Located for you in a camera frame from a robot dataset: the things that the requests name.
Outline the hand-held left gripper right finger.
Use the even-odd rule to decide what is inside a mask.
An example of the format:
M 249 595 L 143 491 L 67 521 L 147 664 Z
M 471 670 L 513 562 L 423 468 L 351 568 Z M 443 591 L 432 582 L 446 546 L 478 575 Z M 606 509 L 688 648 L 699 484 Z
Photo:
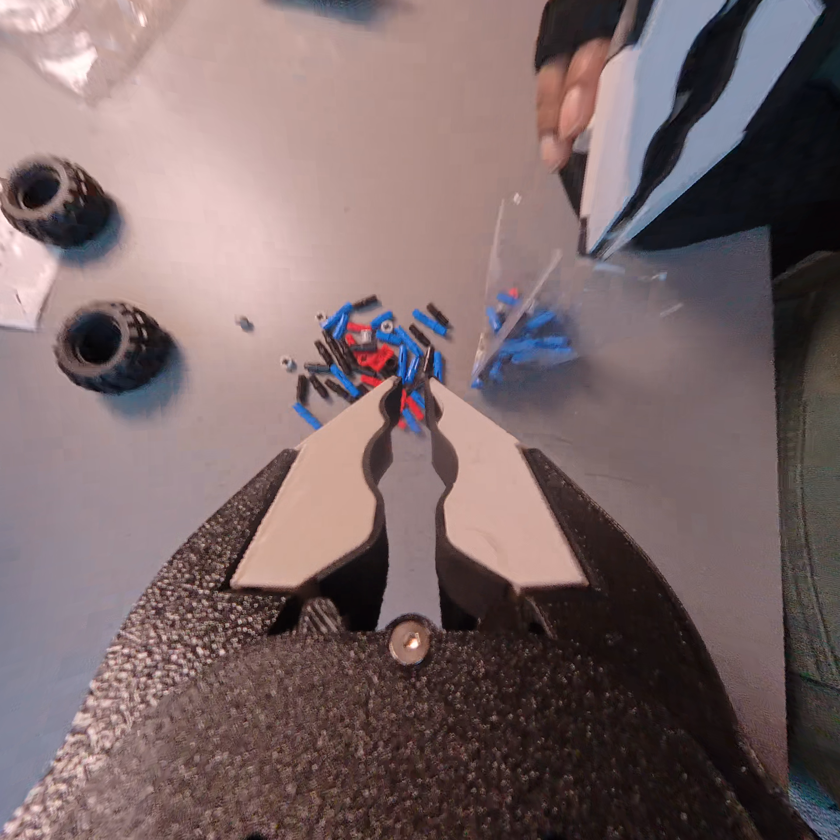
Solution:
M 426 413 L 443 536 L 458 557 L 517 593 L 588 586 L 519 440 L 435 379 Z

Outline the black toy tyre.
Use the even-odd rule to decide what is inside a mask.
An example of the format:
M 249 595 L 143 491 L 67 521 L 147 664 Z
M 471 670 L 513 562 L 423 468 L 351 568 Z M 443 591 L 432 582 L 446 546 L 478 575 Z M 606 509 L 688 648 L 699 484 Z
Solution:
M 16 163 L 3 181 L 1 205 L 14 230 L 58 249 L 95 239 L 113 209 L 111 197 L 86 170 L 53 154 Z
M 119 395 L 150 383 L 173 348 L 171 335 L 145 311 L 125 301 L 94 301 L 60 326 L 54 355 L 73 384 Z

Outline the grey desk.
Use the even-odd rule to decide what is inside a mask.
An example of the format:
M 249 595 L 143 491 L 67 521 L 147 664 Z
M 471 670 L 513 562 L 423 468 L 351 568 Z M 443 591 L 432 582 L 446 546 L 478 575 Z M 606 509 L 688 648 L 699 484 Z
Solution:
M 181 544 L 308 426 L 280 357 L 370 294 L 452 320 L 447 385 L 540 448 L 685 604 L 765 767 L 788 770 L 772 300 L 762 230 L 651 257 L 683 308 L 534 383 L 469 389 L 501 200 L 536 192 L 540 2 L 393 2 L 355 17 L 189 2 L 88 107 L 2 55 L 2 168 L 65 155 L 119 203 L 35 333 L 2 331 L 2 822 L 40 780 L 113 636 Z M 167 331 L 119 395 L 58 368 L 60 326 L 125 301 Z M 246 316 L 253 332 L 235 323 Z

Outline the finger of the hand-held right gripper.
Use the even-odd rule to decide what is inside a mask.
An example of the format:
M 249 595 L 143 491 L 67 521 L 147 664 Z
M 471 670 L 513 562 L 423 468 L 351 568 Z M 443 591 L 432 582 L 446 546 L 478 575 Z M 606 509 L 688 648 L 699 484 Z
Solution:
M 679 73 L 699 32 L 725 2 L 652 2 L 637 39 L 601 75 L 581 200 L 583 253 L 609 249 L 634 215 L 651 140 L 670 115 Z
M 651 3 L 627 2 L 608 61 L 637 39 Z M 672 111 L 647 148 L 633 217 L 594 256 L 627 245 L 733 151 L 828 44 L 828 2 L 725 2 L 689 49 Z

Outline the clear plastic bag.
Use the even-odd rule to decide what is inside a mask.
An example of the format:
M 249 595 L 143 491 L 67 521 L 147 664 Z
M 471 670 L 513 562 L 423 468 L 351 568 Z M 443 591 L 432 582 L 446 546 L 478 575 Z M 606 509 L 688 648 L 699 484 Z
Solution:
M 2 48 L 50 83 L 98 102 L 125 81 L 183 1 L 2 1 Z
M 668 272 L 658 266 L 632 255 L 608 260 L 580 256 L 575 246 L 565 254 L 560 233 L 552 227 L 558 215 L 559 210 L 536 192 L 515 192 L 501 200 L 487 263 L 480 334 L 486 327 L 490 298 L 510 287 L 559 313 L 578 354 L 573 361 L 652 331 L 683 308 Z M 517 367 L 506 373 L 502 383 L 482 388 L 562 365 Z

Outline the white sticker sheet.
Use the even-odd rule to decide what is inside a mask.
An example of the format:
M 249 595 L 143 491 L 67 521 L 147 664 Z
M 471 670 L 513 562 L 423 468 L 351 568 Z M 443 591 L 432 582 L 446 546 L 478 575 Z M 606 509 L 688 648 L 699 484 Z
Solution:
M 36 331 L 56 279 L 56 252 L 19 233 L 1 228 L 1 327 Z

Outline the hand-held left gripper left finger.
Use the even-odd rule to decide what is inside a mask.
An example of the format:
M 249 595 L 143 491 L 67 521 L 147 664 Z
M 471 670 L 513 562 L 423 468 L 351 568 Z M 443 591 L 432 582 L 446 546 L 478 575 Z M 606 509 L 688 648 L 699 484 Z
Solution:
M 400 381 L 382 381 L 294 449 L 286 477 L 230 580 L 240 592 L 297 594 L 379 538 L 379 484 L 393 462 Z

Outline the large pile of toy pins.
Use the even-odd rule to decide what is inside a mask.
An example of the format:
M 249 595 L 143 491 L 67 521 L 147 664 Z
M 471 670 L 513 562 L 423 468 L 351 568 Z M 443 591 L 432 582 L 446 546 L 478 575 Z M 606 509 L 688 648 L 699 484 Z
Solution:
M 295 376 L 291 411 L 317 431 L 323 423 L 310 408 L 313 396 L 342 408 L 397 380 L 402 391 L 396 425 L 419 436 L 427 414 L 425 384 L 445 381 L 442 341 L 452 336 L 451 319 L 429 302 L 404 322 L 377 295 L 316 311 L 313 318 L 318 328 L 311 346 L 315 360 L 280 357 L 280 367 Z

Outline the crumpled clear plastic bag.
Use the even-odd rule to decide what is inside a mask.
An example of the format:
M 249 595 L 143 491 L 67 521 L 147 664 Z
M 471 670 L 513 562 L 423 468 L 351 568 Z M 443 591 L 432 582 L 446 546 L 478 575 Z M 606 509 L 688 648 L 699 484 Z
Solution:
M 125 81 L 183 1 L 2 1 L 2 48 L 50 83 L 98 102 Z

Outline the person's right hand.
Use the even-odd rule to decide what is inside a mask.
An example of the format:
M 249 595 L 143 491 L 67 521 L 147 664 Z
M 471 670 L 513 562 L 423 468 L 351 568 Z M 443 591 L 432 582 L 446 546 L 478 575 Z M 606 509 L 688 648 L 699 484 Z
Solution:
M 594 38 L 571 56 L 550 60 L 537 73 L 539 151 L 549 172 L 567 165 L 574 142 L 592 120 L 610 47 L 609 38 Z

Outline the small cluster of toy pins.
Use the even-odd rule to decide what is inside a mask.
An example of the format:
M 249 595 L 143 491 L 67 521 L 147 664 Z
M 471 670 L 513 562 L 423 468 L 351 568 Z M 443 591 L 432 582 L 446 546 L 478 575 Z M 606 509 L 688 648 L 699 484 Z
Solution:
M 577 357 L 557 311 L 517 287 L 503 288 L 486 305 L 470 387 L 500 384 L 514 368 L 548 369 Z

